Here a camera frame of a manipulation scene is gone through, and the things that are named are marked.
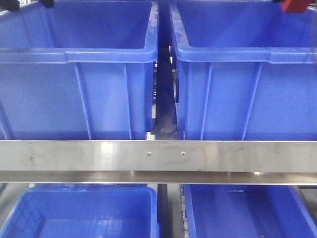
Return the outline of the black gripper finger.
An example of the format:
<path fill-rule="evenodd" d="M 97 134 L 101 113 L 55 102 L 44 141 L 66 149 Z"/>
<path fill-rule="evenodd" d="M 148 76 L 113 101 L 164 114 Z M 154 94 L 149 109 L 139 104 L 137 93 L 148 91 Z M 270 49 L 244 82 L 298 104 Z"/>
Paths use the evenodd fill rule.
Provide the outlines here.
<path fill-rule="evenodd" d="M 39 0 L 39 2 L 45 6 L 46 8 L 53 8 L 54 7 L 54 0 Z"/>
<path fill-rule="evenodd" d="M 0 9 L 8 11 L 19 11 L 20 2 L 19 0 L 0 0 Z"/>

